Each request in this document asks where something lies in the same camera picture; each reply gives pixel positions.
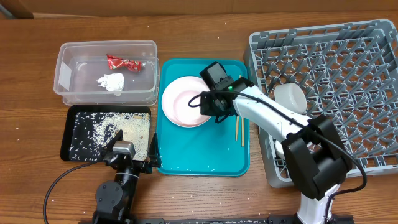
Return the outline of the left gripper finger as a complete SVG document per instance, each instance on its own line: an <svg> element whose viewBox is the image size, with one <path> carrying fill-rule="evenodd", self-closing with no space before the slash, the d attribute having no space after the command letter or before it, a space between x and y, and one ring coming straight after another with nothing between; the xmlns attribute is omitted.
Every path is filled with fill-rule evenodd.
<svg viewBox="0 0 398 224"><path fill-rule="evenodd" d="M113 137L112 140L110 140L110 142L107 143L105 149L112 149L117 141L122 141L122 140L123 140L123 131L122 130L116 131L115 137Z"/></svg>
<svg viewBox="0 0 398 224"><path fill-rule="evenodd" d="M151 167L156 167L156 168L161 167L161 158L160 158L157 133L154 133L147 156L149 158L149 164Z"/></svg>

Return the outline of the pink plate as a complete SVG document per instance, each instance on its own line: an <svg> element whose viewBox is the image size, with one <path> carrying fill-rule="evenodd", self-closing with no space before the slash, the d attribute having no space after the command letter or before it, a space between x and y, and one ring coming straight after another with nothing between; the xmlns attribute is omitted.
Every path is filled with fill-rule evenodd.
<svg viewBox="0 0 398 224"><path fill-rule="evenodd" d="M177 126L181 126L184 128L193 128L182 126L175 119L174 114L172 112L172 105L176 96L181 93L183 90L193 90L193 89L201 89L203 91L209 91L209 88L205 84L202 78L194 77L194 76L186 76L180 77L174 81L172 81L164 90L162 95L162 110L165 116Z"/></svg>

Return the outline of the wooden chopstick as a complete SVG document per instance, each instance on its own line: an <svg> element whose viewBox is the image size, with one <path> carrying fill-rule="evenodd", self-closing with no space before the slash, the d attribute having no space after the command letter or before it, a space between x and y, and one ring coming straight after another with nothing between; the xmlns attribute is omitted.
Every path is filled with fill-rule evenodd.
<svg viewBox="0 0 398 224"><path fill-rule="evenodd" d="M236 117L236 131L235 131L235 141L238 140L238 134L239 134L239 116Z"/></svg>
<svg viewBox="0 0 398 224"><path fill-rule="evenodd" d="M244 147L244 118L241 117L241 146Z"/></svg>

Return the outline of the white napkin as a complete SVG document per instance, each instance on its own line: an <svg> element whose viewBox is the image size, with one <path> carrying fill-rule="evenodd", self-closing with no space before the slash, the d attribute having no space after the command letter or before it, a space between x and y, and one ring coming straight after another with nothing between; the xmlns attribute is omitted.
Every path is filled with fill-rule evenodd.
<svg viewBox="0 0 398 224"><path fill-rule="evenodd" d="M122 91L124 88L124 75L122 73L104 74L97 79L98 86L106 88L108 91Z"/></svg>

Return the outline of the red snack wrapper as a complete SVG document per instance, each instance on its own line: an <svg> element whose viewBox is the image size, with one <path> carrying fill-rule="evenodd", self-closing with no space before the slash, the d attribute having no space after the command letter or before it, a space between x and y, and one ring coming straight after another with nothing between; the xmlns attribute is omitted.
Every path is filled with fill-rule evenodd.
<svg viewBox="0 0 398 224"><path fill-rule="evenodd" d="M111 70L126 68L132 72L141 71L142 63L140 61L118 58L110 54L107 54L106 57L108 59L108 67Z"/></svg>

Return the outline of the grey bowl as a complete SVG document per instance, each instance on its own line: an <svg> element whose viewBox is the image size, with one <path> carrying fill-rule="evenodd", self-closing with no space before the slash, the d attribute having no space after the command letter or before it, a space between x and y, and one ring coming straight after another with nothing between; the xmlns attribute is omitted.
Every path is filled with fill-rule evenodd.
<svg viewBox="0 0 398 224"><path fill-rule="evenodd" d="M305 114L307 110L307 100L304 92L295 83L279 85L274 89L275 101L283 107L298 113Z"/></svg>

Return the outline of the pink bowl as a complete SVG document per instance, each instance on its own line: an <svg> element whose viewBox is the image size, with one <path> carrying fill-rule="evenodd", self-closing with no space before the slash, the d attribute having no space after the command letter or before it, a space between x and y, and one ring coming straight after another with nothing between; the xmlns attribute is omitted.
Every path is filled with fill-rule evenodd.
<svg viewBox="0 0 398 224"><path fill-rule="evenodd" d="M191 106L188 104L192 98L201 92L203 92L201 89L183 90L174 99L172 112L180 125L194 127L202 125L210 119L209 116L200 113L199 107L193 107L193 105L200 103L200 97L195 98L191 102Z"/></svg>

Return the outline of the white cup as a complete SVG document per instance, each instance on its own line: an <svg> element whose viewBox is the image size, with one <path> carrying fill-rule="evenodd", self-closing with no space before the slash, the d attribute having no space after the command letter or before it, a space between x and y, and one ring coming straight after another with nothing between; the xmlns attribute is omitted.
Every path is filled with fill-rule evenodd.
<svg viewBox="0 0 398 224"><path fill-rule="evenodd" d="M283 151L283 147L282 147L281 143L279 141L276 141L274 144L274 147L275 147L275 153L277 154L277 156L284 160L285 156L284 156L284 151Z"/></svg>

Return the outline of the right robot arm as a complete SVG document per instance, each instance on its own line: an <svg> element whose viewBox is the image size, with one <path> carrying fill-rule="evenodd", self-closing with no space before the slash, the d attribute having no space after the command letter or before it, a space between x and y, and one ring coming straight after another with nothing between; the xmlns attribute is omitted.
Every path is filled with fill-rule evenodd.
<svg viewBox="0 0 398 224"><path fill-rule="evenodd" d="M209 90L200 93L200 113L220 123L240 116L257 124L282 146L292 182L301 191L294 223L332 223L333 197L352 169L334 124L295 113L268 98L248 79L234 80L219 62L200 73Z"/></svg>

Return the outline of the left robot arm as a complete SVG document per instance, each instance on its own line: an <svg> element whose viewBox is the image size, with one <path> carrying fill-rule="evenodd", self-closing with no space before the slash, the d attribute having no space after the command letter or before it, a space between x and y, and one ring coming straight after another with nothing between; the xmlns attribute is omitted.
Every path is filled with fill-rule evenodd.
<svg viewBox="0 0 398 224"><path fill-rule="evenodd" d="M150 174L154 168L161 166L158 137L154 134L147 157L135 160L133 143L123 140L123 131L116 132L101 150L103 162L112 167L116 173L114 180L102 183L96 190L96 210L92 223L135 223L131 207L141 174Z"/></svg>

